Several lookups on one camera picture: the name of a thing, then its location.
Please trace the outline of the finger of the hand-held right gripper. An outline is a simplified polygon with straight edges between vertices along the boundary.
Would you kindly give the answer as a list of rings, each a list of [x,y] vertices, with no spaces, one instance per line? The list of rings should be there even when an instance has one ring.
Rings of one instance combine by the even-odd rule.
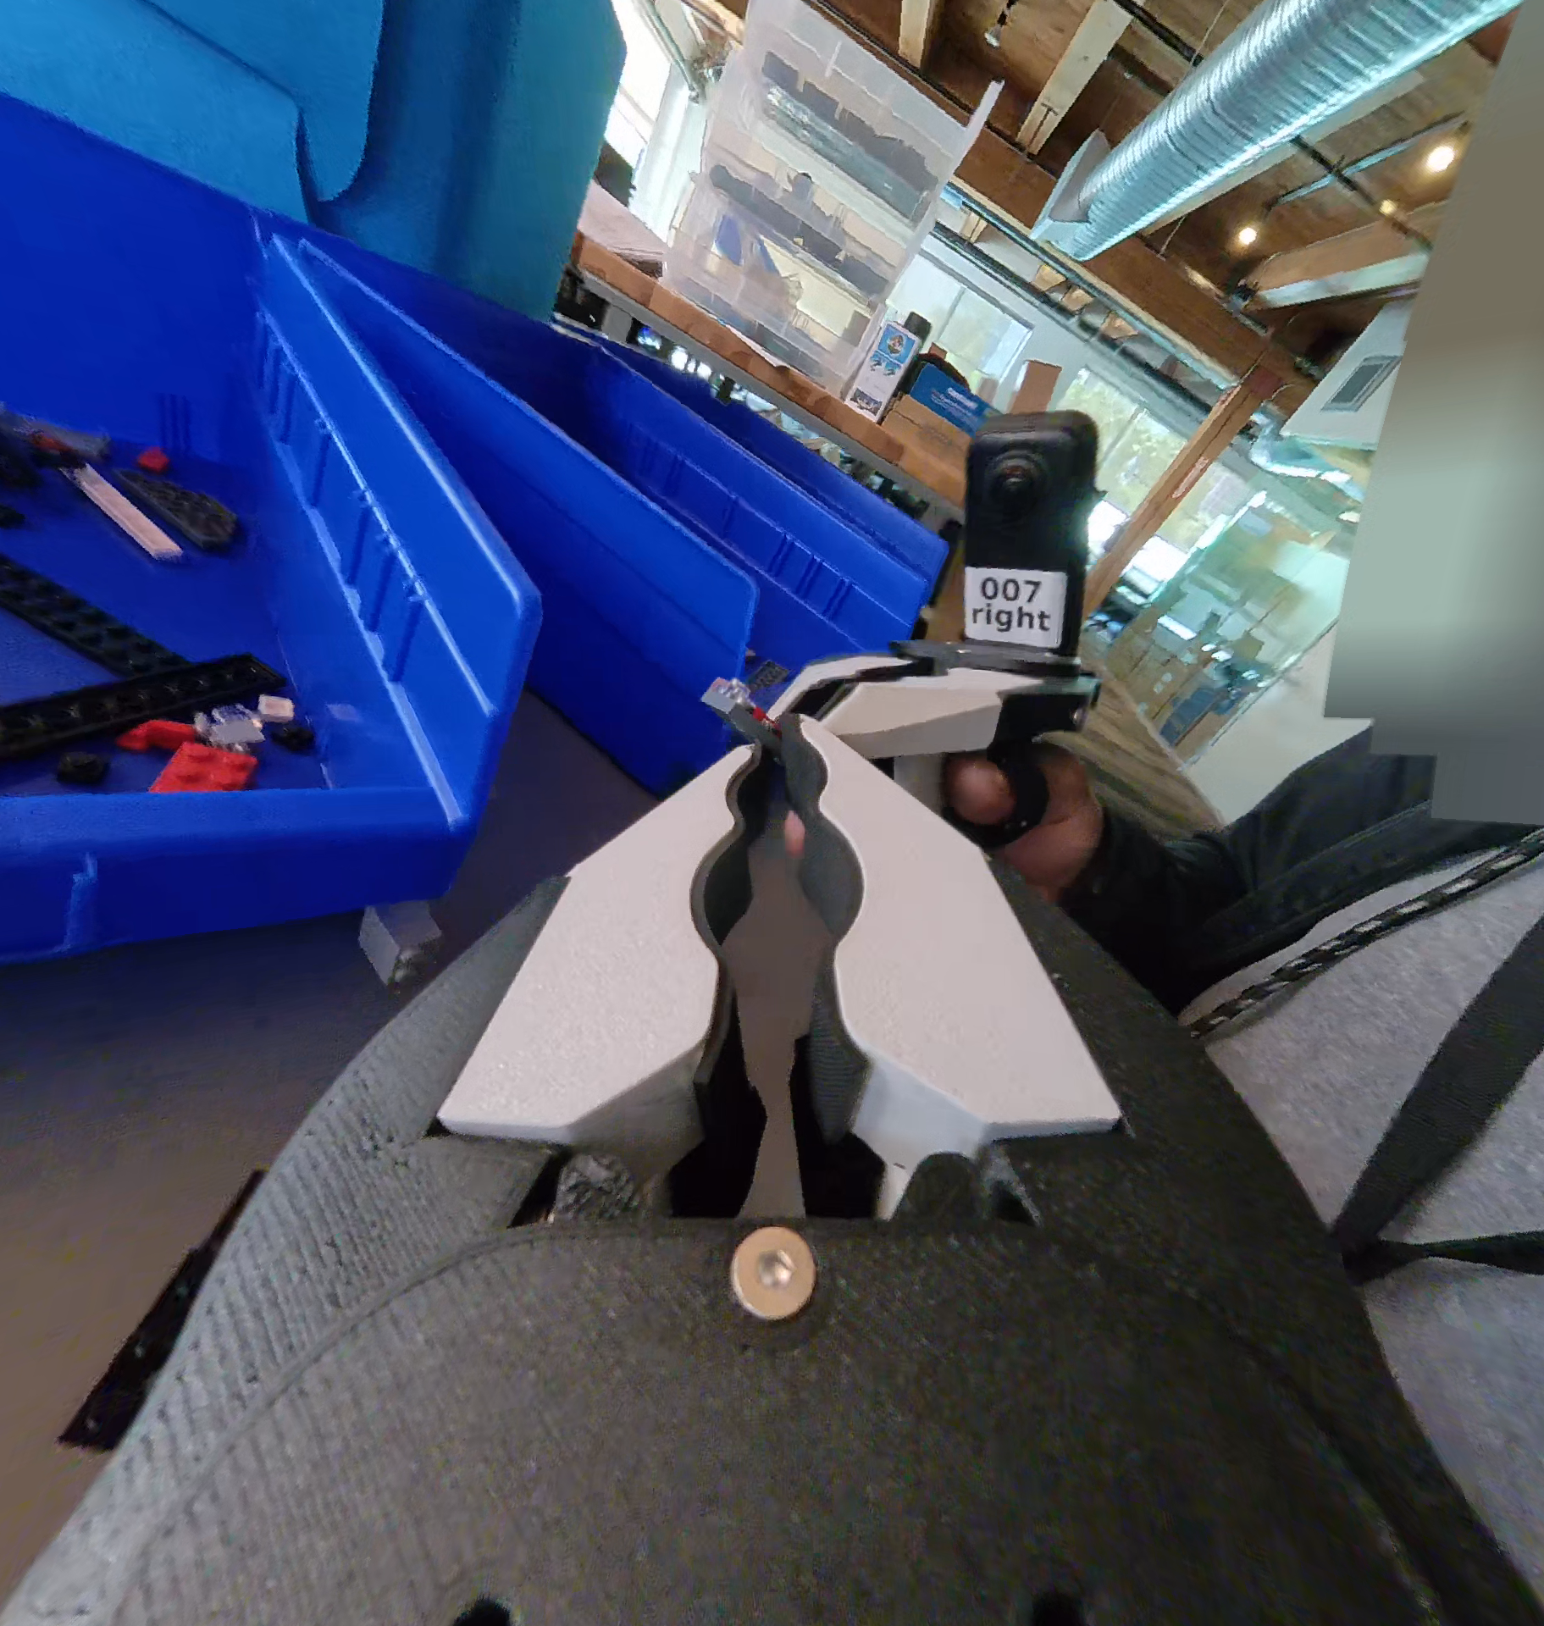
[[[1087,676],[969,666],[859,682],[826,711],[828,733],[871,762],[984,753],[1086,720]]]
[[[821,716],[850,686],[901,680],[928,671],[931,671],[931,662],[915,655],[846,655],[813,660],[783,684],[768,705],[768,715],[772,718],[790,713]]]

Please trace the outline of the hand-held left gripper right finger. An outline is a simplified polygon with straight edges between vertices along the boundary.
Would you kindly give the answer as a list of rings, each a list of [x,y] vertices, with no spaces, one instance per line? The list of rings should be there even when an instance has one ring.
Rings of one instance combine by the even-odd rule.
[[[895,1208],[939,1156],[1106,1134],[1122,1110],[1018,909],[944,816],[822,722],[784,724],[803,891],[830,932],[810,1088],[830,1145],[861,1143]]]

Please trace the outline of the red and teal brick assembly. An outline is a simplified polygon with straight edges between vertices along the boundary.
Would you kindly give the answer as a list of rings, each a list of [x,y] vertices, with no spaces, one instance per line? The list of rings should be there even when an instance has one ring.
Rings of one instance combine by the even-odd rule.
[[[783,722],[763,707],[744,680],[714,680],[703,693],[703,704],[728,729],[764,758],[781,762],[784,751]]]

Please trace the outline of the person's right forearm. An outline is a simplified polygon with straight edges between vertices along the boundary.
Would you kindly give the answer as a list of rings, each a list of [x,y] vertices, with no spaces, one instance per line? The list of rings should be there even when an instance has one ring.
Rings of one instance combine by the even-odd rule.
[[[1383,754],[1367,729],[1301,764],[1251,811],[1189,838],[1104,813],[1062,905],[1162,1005],[1249,965],[1247,947],[1330,901],[1369,860],[1367,838],[1430,802],[1430,756]]]

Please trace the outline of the grey desk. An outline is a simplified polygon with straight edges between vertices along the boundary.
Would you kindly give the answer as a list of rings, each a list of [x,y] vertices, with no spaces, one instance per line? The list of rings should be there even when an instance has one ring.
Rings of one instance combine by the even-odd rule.
[[[427,1101],[378,1121],[425,1137],[498,998],[478,941],[654,802],[525,696],[416,989],[353,912],[0,967],[0,1607],[106,1462],[66,1424],[249,1176],[362,1052]]]

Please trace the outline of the person's right hand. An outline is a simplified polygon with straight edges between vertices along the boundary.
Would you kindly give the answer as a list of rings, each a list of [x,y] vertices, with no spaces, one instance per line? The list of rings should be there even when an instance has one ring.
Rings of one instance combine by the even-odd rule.
[[[1067,747],[1029,742],[1009,760],[1026,787],[1046,785],[1044,811],[1022,829],[1022,800],[1006,765],[989,756],[946,760],[948,814],[971,840],[997,851],[1049,903],[1062,903],[1086,876],[1106,833],[1106,811],[1086,764]]]

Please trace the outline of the wooden box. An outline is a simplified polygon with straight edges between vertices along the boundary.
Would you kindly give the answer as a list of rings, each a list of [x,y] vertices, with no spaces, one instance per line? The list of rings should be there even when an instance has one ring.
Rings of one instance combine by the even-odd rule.
[[[886,435],[901,442],[899,468],[953,508],[966,504],[971,437],[922,401],[899,395],[882,419]]]

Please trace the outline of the blue plastic bin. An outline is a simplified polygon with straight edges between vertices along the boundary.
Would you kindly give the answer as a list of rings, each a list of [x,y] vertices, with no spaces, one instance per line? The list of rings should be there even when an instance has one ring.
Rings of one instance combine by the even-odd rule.
[[[236,519],[158,560],[48,468],[0,482],[0,555],[187,671],[282,676],[314,735],[206,794],[109,738],[0,762],[0,965],[429,900],[472,842],[539,597],[307,245],[0,94],[0,406]]]
[[[637,379],[498,310],[463,355],[316,246],[295,252],[536,584],[530,687],[665,796],[732,747],[703,695],[743,673],[757,588],[632,473]]]
[[[621,413],[639,490],[826,620],[839,647],[915,635],[944,582],[946,539],[657,355],[572,324],[559,335],[578,335],[636,377]]]

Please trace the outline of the blue cardboard box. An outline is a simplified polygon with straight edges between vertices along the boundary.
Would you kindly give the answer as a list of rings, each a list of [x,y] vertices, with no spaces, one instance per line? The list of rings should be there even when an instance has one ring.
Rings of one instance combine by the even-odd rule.
[[[939,359],[924,361],[904,392],[904,399],[915,401],[968,435],[975,435],[993,413],[993,406]]]

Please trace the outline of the light grey block brick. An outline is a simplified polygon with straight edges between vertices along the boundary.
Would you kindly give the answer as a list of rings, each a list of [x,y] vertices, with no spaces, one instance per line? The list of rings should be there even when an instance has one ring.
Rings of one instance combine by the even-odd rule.
[[[396,901],[362,912],[358,945],[387,987],[414,981],[443,945],[443,931],[429,901]]]

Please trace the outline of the small printed card box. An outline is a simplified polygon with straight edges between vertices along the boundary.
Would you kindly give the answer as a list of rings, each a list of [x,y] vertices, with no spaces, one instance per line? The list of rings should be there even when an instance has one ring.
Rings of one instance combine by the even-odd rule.
[[[931,323],[919,312],[886,319],[842,395],[844,404],[881,422],[930,335]]]

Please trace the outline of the wooden table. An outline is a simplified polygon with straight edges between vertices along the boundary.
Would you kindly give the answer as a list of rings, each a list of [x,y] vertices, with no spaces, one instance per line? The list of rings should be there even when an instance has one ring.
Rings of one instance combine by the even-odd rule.
[[[924,502],[926,522],[964,520],[960,473],[948,471],[919,442],[886,431],[844,404],[841,395],[770,357],[632,259],[578,232],[565,272],[603,303],[599,330],[612,343],[634,350],[643,333],[657,335],[685,355],[685,366],[699,363],[710,368],[721,397],[739,392],[761,399],[804,431],[835,444],[859,468]]]

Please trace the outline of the clear plastic drawer organiser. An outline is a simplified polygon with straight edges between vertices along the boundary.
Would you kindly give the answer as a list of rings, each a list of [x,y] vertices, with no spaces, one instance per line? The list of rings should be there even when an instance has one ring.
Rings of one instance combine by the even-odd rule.
[[[663,284],[842,395],[1000,88],[960,119],[815,7],[750,3]]]

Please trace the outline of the pile of loose toy bricks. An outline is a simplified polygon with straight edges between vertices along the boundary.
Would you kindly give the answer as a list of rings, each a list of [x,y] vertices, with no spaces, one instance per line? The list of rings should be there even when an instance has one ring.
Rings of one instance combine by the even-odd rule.
[[[144,448],[111,468],[111,441],[21,417],[0,406],[0,486],[42,493],[53,480],[155,564],[180,564],[193,546],[215,558],[242,535],[240,519],[211,495],[177,484],[169,455]],[[0,499],[0,529],[30,517]],[[153,789],[244,789],[265,745],[311,756],[316,731],[287,695],[287,680],[251,653],[191,660],[57,578],[0,548],[0,611],[57,647],[91,662],[104,680],[0,704],[0,769],[53,758],[68,787],[100,787],[117,749],[168,756]]]

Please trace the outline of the silver air duct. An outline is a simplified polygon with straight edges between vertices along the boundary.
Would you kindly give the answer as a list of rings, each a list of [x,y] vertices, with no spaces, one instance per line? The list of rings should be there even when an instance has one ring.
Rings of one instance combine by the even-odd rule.
[[[1031,232],[1089,261],[1334,128],[1514,1],[1272,1],[1118,145],[1087,139]]]

